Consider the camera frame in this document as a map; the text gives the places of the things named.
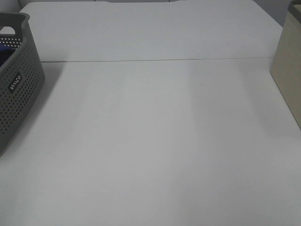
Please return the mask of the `blue microfibre towel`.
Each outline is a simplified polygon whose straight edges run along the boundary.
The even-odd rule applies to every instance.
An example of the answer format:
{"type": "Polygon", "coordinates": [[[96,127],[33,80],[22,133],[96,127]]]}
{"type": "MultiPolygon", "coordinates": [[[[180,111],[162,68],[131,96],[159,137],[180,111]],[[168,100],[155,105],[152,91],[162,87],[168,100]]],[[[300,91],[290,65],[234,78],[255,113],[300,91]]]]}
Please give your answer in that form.
{"type": "Polygon", "coordinates": [[[0,44],[0,66],[2,66],[14,52],[14,48],[0,44]]]}

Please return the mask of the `grey perforated plastic basket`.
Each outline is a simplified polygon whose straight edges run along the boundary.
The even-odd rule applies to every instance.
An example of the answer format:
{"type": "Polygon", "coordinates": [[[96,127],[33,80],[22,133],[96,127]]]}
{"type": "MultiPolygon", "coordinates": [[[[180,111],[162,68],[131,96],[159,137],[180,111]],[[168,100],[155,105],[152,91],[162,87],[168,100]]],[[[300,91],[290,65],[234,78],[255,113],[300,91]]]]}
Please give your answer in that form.
{"type": "Polygon", "coordinates": [[[14,34],[1,34],[0,44],[15,52],[0,67],[0,152],[8,144],[31,110],[45,81],[45,74],[29,26],[29,15],[2,12],[0,26],[14,34]]]}

